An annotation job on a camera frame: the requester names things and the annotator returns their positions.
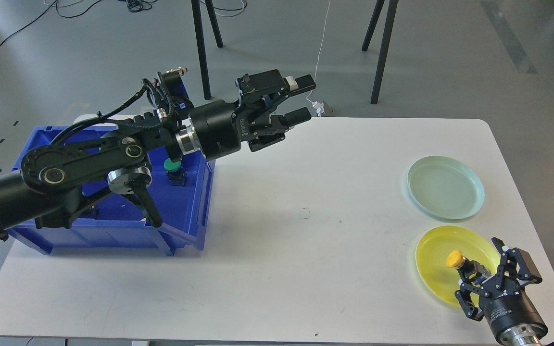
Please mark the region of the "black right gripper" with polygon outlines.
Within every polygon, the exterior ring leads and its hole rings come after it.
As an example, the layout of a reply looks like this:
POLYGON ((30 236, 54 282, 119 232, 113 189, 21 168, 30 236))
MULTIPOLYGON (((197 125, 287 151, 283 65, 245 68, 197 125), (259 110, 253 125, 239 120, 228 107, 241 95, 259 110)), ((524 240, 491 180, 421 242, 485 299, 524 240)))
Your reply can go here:
MULTIPOLYGON (((499 238, 491 239, 500 254, 500 263, 493 280, 498 289, 523 289, 529 284, 540 284, 542 277, 529 252, 518 247, 510 248, 499 238)), ((455 297, 468 319, 480 321, 485 318, 497 343, 502 346, 541 346, 541 338, 548 328, 525 291, 514 291, 490 299, 490 291, 482 284, 491 278, 487 269, 457 269, 460 276, 455 297), (479 296, 477 307, 471 294, 479 296)))

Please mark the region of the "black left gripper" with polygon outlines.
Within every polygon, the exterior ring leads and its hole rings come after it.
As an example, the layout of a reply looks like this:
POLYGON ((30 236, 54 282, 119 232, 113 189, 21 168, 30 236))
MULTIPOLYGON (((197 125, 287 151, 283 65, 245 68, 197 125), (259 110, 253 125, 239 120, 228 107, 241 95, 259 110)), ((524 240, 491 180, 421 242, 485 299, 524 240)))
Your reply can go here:
MULTIPOLYGON (((311 92, 316 82, 311 75, 282 77, 279 70, 246 73, 236 81, 238 106, 249 110, 275 110, 289 97, 311 92)), ((209 161, 240 151, 248 142, 252 152, 260 151, 285 139, 285 133, 312 118, 308 108, 284 115, 272 115, 266 129, 249 130, 246 119, 237 120, 235 105, 217 100, 189 111, 189 120, 202 155, 209 161)))

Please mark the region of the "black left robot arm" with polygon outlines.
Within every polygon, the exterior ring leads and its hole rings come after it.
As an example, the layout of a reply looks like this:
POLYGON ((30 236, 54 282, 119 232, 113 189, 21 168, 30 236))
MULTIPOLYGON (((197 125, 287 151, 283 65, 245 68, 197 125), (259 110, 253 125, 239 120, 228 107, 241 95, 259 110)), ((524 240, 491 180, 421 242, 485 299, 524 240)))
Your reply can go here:
POLYGON ((148 193, 148 152, 164 148, 173 162, 200 151, 211 161, 248 142, 258 151, 284 140, 311 119, 307 108, 276 115, 277 106, 316 88, 312 76, 279 70, 238 78, 238 100, 191 105, 183 92, 185 68, 143 79, 139 92, 108 114, 80 121, 49 144, 31 149, 18 170, 0 175, 0 239, 33 219, 38 228, 70 228, 79 215, 116 193, 141 210, 151 226, 163 223, 148 193))

